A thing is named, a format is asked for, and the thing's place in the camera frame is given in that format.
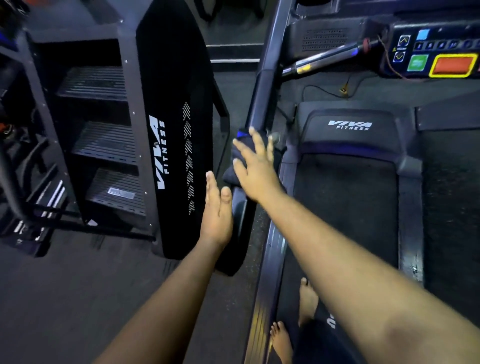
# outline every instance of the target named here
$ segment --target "green button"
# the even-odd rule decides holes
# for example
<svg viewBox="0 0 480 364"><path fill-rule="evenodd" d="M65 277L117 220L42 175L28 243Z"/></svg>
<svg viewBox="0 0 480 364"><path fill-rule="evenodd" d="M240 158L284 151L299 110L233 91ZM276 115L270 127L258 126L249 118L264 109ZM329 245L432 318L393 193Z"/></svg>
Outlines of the green button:
<svg viewBox="0 0 480 364"><path fill-rule="evenodd" d="M415 54L410 58L407 71L421 72L427 64L428 54Z"/></svg>

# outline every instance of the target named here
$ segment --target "speaker grille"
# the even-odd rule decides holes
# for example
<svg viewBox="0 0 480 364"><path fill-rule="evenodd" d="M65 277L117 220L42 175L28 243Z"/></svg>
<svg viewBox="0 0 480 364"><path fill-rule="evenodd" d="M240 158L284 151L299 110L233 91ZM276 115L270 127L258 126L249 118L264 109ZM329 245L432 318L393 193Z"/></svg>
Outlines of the speaker grille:
<svg viewBox="0 0 480 364"><path fill-rule="evenodd" d="M183 111L183 131L185 135L185 167L187 172L187 198L188 198L188 214L195 211L195 202L193 202L193 157L192 157L192 128L190 127L190 106L185 102Z"/></svg>
<svg viewBox="0 0 480 364"><path fill-rule="evenodd" d="M322 51L347 43L347 29L311 29L305 32L302 51Z"/></svg>

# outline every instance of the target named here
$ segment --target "control panel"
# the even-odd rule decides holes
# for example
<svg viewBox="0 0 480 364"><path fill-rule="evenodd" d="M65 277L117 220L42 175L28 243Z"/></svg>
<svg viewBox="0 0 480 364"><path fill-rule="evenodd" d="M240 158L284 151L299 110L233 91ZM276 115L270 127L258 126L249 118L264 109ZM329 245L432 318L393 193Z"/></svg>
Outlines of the control panel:
<svg viewBox="0 0 480 364"><path fill-rule="evenodd" d="M407 78L480 77L480 20L394 24L386 44L391 67ZM382 58L381 72L395 75Z"/></svg>

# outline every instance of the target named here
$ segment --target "forearm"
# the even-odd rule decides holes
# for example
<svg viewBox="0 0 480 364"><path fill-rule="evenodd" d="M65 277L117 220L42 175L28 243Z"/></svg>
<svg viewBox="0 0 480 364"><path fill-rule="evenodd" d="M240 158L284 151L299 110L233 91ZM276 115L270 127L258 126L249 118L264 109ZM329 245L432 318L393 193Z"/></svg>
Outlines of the forearm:
<svg viewBox="0 0 480 364"><path fill-rule="evenodd" d="M480 346L479 331L450 307L293 198L275 194L262 205L322 301L370 363L421 355L428 356L427 362L437 354L439 360L461 363L474 357L469 351Z"/></svg>
<svg viewBox="0 0 480 364"><path fill-rule="evenodd" d="M181 363L220 253L198 242L95 363Z"/></svg>

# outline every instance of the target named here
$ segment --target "metal step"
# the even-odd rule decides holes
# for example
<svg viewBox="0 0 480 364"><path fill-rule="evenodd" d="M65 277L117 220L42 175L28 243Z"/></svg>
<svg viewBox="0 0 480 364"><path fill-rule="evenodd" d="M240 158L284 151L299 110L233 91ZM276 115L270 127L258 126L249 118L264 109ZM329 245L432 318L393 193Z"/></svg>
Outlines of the metal step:
<svg viewBox="0 0 480 364"><path fill-rule="evenodd" d="M72 153L136 165L132 128L125 125L89 121Z"/></svg>
<svg viewBox="0 0 480 364"><path fill-rule="evenodd" d="M121 67L73 67L63 80L58 96L127 101Z"/></svg>
<svg viewBox="0 0 480 364"><path fill-rule="evenodd" d="M145 216L144 192L140 180L130 174L99 168L85 199Z"/></svg>

